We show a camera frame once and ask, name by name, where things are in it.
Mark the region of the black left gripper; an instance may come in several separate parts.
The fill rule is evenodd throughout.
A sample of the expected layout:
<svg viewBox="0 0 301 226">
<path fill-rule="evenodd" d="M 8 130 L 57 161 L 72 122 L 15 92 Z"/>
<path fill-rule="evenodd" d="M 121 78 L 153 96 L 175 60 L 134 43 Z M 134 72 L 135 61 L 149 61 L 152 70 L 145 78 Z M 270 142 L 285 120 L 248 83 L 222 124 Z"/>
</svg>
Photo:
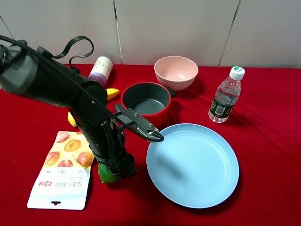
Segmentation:
<svg viewBox="0 0 301 226">
<path fill-rule="evenodd" d="M 106 166 L 115 176 L 132 177 L 137 173 L 134 157 L 126 151 L 125 135 L 109 117 L 96 117 L 89 113 L 74 112 L 74 119 L 89 143 L 99 164 Z"/>
</svg>

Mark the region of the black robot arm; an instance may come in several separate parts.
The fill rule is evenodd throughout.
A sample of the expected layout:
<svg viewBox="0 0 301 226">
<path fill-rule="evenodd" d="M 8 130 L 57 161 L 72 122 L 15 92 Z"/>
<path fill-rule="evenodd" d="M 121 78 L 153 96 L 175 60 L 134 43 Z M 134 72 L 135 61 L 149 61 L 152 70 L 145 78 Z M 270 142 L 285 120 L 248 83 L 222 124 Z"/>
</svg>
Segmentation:
<svg viewBox="0 0 301 226">
<path fill-rule="evenodd" d="M 68 108 L 88 141 L 96 160 L 113 175 L 137 173 L 134 157 L 124 145 L 125 136 L 107 109 L 107 92 L 90 80 L 54 60 L 50 64 L 11 45 L 0 47 L 0 86 L 7 92 L 48 105 Z"/>
</svg>

